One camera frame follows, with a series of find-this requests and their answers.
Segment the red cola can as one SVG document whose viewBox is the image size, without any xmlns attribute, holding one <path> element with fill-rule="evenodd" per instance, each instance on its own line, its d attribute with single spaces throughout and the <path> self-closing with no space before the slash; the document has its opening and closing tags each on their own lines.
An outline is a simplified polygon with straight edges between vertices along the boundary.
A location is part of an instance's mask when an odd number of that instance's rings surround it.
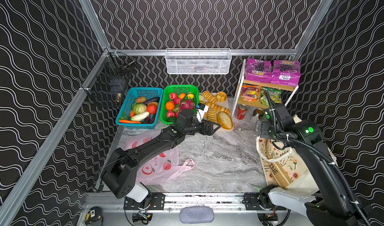
<svg viewBox="0 0 384 226">
<path fill-rule="evenodd" d="M 237 108 L 236 118 L 238 120 L 243 120 L 247 110 L 248 110 L 248 107 L 246 105 L 239 104 Z"/>
</svg>

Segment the orange blackcurrant snack bag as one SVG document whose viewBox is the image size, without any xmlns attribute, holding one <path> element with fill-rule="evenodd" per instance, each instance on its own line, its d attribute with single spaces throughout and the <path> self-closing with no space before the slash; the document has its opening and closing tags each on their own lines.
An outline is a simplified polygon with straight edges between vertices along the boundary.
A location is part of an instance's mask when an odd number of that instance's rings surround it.
<svg viewBox="0 0 384 226">
<path fill-rule="evenodd" d="M 240 100 L 246 102 L 256 102 L 260 96 L 261 86 L 243 85 L 241 88 Z"/>
</svg>

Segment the floral canvas tote bag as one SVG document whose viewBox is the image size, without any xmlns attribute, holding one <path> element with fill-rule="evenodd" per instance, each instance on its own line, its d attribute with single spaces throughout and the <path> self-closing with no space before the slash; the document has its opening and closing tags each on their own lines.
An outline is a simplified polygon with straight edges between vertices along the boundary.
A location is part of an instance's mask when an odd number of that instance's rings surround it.
<svg viewBox="0 0 384 226">
<path fill-rule="evenodd" d="M 279 150 L 282 143 L 270 139 L 256 138 L 256 147 L 260 155 L 267 185 L 273 185 L 296 193 L 312 195 L 319 188 L 304 160 L 296 150 Z"/>
</svg>

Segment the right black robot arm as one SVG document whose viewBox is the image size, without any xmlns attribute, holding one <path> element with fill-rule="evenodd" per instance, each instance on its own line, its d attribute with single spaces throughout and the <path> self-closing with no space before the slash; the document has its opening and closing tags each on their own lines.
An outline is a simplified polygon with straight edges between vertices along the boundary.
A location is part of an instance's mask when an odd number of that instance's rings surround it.
<svg viewBox="0 0 384 226">
<path fill-rule="evenodd" d="M 332 159 L 320 128 L 309 120 L 294 121 L 284 104 L 276 104 L 269 92 L 265 92 L 269 108 L 266 121 L 257 121 L 256 149 L 260 157 L 269 163 L 278 163 L 297 152 L 308 167 L 319 188 L 319 196 L 305 196 L 278 186 L 260 190 L 257 198 L 264 210 L 283 207 L 288 215 L 294 211 L 309 219 L 314 226 L 370 225 L 367 208 L 356 198 L 350 184 Z M 285 151 L 278 158 L 269 159 L 261 151 L 260 139 L 283 143 L 278 150 Z"/>
</svg>

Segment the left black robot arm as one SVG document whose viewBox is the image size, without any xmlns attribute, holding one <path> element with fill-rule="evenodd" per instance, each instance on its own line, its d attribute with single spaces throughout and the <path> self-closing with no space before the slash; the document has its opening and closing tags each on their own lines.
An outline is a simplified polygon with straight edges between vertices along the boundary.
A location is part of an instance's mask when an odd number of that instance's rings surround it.
<svg viewBox="0 0 384 226">
<path fill-rule="evenodd" d="M 220 127 L 219 123 L 204 119 L 199 121 L 191 109 L 182 110 L 177 120 L 162 129 L 154 139 L 133 149 L 115 149 L 101 170 L 101 180 L 116 198 L 124 198 L 139 186 L 136 182 L 139 167 L 178 146 L 187 135 L 199 133 L 212 136 Z"/>
</svg>

